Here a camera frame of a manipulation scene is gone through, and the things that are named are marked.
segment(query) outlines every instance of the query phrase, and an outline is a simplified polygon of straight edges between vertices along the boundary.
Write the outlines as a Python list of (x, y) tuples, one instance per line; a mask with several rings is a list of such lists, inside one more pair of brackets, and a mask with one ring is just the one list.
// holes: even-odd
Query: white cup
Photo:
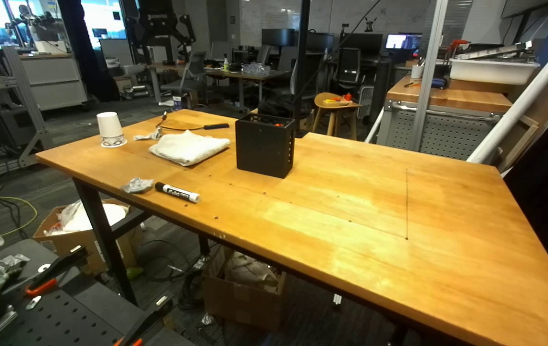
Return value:
[(97, 115), (101, 130), (101, 145), (120, 147), (128, 139), (124, 138), (124, 128), (116, 111), (103, 111)]

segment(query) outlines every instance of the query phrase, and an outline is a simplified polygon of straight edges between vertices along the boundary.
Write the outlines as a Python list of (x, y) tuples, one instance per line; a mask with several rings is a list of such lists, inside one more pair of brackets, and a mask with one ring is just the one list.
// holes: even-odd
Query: white paper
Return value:
[(201, 136), (191, 130), (181, 134), (164, 134), (151, 151), (176, 161), (178, 164), (197, 164), (218, 151), (230, 147), (230, 138)]

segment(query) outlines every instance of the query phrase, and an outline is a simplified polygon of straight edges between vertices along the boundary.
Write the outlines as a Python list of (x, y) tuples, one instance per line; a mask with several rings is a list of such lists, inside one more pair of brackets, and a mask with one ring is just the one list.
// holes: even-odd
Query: bottle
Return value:
[(230, 70), (230, 57), (228, 57), (228, 53), (224, 53), (222, 70)]

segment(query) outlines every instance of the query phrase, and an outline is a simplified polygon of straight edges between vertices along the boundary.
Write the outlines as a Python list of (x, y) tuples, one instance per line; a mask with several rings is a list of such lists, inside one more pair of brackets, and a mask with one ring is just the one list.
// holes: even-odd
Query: office chair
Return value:
[(297, 61), (297, 55), (299, 55), (299, 47), (297, 45), (281, 47), (280, 61), (278, 61), (278, 70), (293, 72), (293, 65)]
[(189, 107), (195, 107), (195, 101), (199, 99), (199, 91), (206, 90), (206, 53), (205, 51), (193, 51), (189, 63), (185, 65), (181, 78), (174, 80), (170, 84), (162, 84), (162, 91), (178, 91), (185, 93), (189, 91)]
[(262, 45), (260, 49), (258, 49), (258, 63), (260, 65), (268, 65), (270, 63), (270, 53), (272, 53), (272, 45)]

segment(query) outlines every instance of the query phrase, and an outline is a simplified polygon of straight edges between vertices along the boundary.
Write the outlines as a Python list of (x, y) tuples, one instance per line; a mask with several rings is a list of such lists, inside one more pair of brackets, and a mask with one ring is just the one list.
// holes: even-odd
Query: white pipe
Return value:
[(385, 107), (381, 107), (381, 113), (376, 116), (374, 126), (370, 128), (370, 134), (368, 134), (368, 138), (366, 138), (368, 143), (372, 141), (376, 130), (381, 126), (381, 120), (383, 120), (383, 116), (385, 116)]
[(474, 163), (485, 161), (491, 155), (491, 151), (503, 141), (503, 138), (510, 132), (510, 128), (524, 116), (528, 107), (541, 95), (547, 84), (548, 84), (548, 63), (535, 76), (535, 80), (529, 82), (529, 86), (516, 99), (516, 103), (504, 113), (501, 122), (474, 149), (468, 161), (474, 161)]

